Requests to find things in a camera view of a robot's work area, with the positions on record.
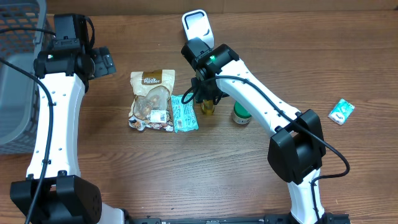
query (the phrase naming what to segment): light blue tissue packet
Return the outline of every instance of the light blue tissue packet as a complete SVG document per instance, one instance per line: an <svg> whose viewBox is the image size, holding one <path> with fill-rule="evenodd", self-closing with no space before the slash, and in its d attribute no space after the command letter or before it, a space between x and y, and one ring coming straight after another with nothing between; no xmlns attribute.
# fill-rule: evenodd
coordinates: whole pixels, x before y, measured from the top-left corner
<svg viewBox="0 0 398 224"><path fill-rule="evenodd" d="M193 93L189 93L185 99L191 98ZM193 100L187 104L182 104L181 99L183 95L172 95L172 109L174 119L174 131L191 131L199 128L197 116L193 110Z"/></svg>
<svg viewBox="0 0 398 224"><path fill-rule="evenodd" d="M330 112L329 118L334 122L343 125L349 115L354 111L355 106L341 99L335 108Z"/></svg>

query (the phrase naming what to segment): plastic bin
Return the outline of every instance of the plastic bin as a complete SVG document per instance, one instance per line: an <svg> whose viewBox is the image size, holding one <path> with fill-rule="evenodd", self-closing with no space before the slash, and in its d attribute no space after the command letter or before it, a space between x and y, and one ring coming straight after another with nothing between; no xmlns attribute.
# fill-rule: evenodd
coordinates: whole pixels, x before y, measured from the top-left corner
<svg viewBox="0 0 398 224"><path fill-rule="evenodd" d="M51 29L45 0L0 1L0 29L37 27ZM33 61L47 47L51 35L16 30L0 34L0 57L34 73ZM39 119L37 84L0 63L0 154L33 152Z"/></svg>

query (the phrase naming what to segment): yellow object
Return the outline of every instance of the yellow object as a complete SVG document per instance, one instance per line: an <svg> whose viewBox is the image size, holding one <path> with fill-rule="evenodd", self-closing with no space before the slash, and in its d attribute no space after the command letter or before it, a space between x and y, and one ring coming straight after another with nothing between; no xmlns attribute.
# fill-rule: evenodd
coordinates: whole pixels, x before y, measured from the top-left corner
<svg viewBox="0 0 398 224"><path fill-rule="evenodd" d="M212 115L214 113L213 100L203 100L201 103L201 111L205 115Z"/></svg>

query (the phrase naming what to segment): wooden table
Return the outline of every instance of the wooden table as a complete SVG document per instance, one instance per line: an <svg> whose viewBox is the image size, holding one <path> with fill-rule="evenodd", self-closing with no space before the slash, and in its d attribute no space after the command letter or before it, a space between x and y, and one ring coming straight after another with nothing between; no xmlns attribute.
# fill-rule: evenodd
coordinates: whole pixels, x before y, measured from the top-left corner
<svg viewBox="0 0 398 224"><path fill-rule="evenodd" d="M216 45L228 44L271 91L321 118L325 139L351 164L347 177L321 181L326 211L352 223L398 218L398 13L296 12L213 14ZM286 183L267 162L269 137L258 122L231 119L233 99L213 116L197 112L199 130L132 130L132 71L174 69L173 94L190 87L194 71L181 56L181 15L92 17L96 46L107 45L117 74L90 82L80 110L82 177L103 201L133 217L248 217L288 213ZM327 116L340 98L355 105L342 126ZM0 157L0 223L22 223L9 199L31 155ZM323 174L343 171L330 151Z"/></svg>

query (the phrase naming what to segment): teal packet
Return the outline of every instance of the teal packet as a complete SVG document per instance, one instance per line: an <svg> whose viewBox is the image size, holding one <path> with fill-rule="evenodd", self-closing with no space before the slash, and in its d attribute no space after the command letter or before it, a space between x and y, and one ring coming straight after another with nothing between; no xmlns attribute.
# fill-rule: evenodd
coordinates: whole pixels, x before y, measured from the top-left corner
<svg viewBox="0 0 398 224"><path fill-rule="evenodd" d="M191 98L193 93L189 93L185 99ZM172 109L174 119L174 131L192 131L197 130L198 121L195 111L193 110L193 100L187 104L182 104L181 99L183 95L172 95Z"/></svg>
<svg viewBox="0 0 398 224"><path fill-rule="evenodd" d="M329 118L334 122L343 125L349 115L354 111L355 106L341 99L335 108L330 112Z"/></svg>

